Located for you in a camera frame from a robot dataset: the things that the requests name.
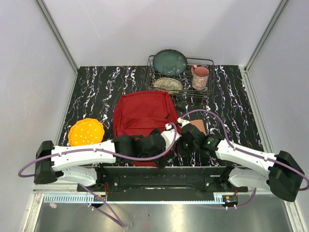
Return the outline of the red student backpack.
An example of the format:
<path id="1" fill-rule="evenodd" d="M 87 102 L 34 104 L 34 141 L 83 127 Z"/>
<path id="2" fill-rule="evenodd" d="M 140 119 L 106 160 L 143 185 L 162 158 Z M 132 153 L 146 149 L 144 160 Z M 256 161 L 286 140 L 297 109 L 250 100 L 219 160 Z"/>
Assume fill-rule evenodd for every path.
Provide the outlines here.
<path id="1" fill-rule="evenodd" d="M 164 91 L 140 91 L 123 95 L 113 114 L 115 151 L 124 155 L 121 162 L 135 166 L 157 167 L 158 157 L 138 158 L 135 141 L 148 136 L 153 129 L 165 130 L 168 123 L 177 123 L 178 114 L 171 96 Z"/>

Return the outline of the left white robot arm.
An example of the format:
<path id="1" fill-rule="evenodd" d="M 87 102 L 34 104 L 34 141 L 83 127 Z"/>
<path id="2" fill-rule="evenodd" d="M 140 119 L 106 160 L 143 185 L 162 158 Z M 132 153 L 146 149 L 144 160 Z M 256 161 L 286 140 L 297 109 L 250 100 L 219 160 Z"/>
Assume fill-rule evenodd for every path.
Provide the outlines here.
<path id="1" fill-rule="evenodd" d="M 55 146 L 52 141 L 41 143 L 36 153 L 34 183 L 51 184 L 65 180 L 100 191 L 104 179 L 86 165 L 117 162 L 156 162 L 174 147 L 180 135 L 170 128 L 160 132 L 154 129 L 148 136 L 122 135 L 102 143 L 73 146 Z"/>

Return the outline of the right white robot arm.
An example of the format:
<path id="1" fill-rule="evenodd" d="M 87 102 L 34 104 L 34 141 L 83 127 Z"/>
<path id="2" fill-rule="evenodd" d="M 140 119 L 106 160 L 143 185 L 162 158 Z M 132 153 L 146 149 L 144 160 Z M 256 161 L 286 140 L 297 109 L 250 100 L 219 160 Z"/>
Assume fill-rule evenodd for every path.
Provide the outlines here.
<path id="1" fill-rule="evenodd" d="M 212 158 L 240 165 L 238 168 L 231 167 L 228 174 L 219 179 L 223 191 L 253 187 L 269 190 L 287 202 L 296 200 L 304 172 L 288 152 L 258 152 L 222 136 L 206 135 L 187 120 L 180 119 L 178 124 L 181 127 L 179 144 L 184 151 L 201 151 Z"/>

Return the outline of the pink leather wallet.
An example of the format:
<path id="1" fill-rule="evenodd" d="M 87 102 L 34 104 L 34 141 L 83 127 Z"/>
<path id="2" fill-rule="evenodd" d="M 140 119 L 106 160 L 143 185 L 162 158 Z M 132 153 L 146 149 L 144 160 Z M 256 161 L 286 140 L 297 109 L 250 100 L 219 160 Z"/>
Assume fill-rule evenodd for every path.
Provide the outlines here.
<path id="1" fill-rule="evenodd" d="M 204 122 L 203 122 L 202 119 L 192 120 L 192 121 L 190 121 L 190 123 L 192 125 L 196 126 L 202 133 L 207 135 L 206 130 L 205 130 L 205 126 L 204 126 Z"/>

